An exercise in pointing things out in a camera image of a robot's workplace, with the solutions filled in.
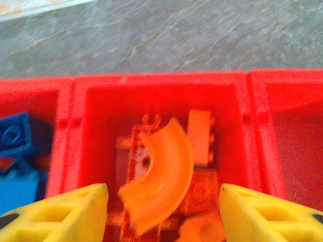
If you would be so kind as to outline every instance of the orange rectangular block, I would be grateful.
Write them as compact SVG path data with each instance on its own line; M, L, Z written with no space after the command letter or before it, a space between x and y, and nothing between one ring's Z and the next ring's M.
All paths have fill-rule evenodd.
M219 209L218 174L215 169L195 169L192 182L176 214L194 215Z
M191 142L194 164L207 166L209 164L209 142L211 127L211 112L206 110L190 110L188 117L187 136Z

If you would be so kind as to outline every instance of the orange curved piece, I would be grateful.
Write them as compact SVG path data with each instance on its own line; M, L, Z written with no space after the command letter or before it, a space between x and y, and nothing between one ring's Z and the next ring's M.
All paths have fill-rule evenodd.
M141 134L140 139L150 157L148 171L118 192L137 235L176 210L189 188L194 166L192 148L175 118L152 135Z
M226 236L220 215L216 213L187 219L176 242L224 242Z

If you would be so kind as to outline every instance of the blue plastic piece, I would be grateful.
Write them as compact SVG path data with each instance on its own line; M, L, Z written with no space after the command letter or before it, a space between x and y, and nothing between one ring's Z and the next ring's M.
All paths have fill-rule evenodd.
M44 198L47 172L18 157L0 174L0 215Z
M33 156L51 150L49 124L27 112L0 119L0 157Z

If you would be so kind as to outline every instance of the gray stone surface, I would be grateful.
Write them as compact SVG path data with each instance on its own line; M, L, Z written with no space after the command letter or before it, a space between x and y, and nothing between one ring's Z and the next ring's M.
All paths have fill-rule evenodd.
M323 67L322 0L100 0L0 23L0 77Z

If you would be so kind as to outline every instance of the red plastic bin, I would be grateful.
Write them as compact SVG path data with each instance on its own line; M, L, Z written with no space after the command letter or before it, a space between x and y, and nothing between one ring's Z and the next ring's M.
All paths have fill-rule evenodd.
M31 116L53 126L51 155L39 157L36 162L42 169L48 169L51 166L49 186L56 193L60 192L56 188L57 181L62 178L57 170L64 163L67 151L67 124L70 115L72 85L72 77L2 79L0 81L0 118L28 111Z
M323 70L255 70L247 79L266 192L285 198L285 184L288 200L323 210Z
M216 118L214 157L219 185L232 183L262 191L246 74L223 72L76 78L69 150L57 174L62 179L55 184L62 189L49 184L47 196L106 183L108 210L118 209L117 191L126 181L128 156L120 158L115 146L120 133L131 131L127 121L136 122L149 113L176 116L185 125L193 108L209 109Z

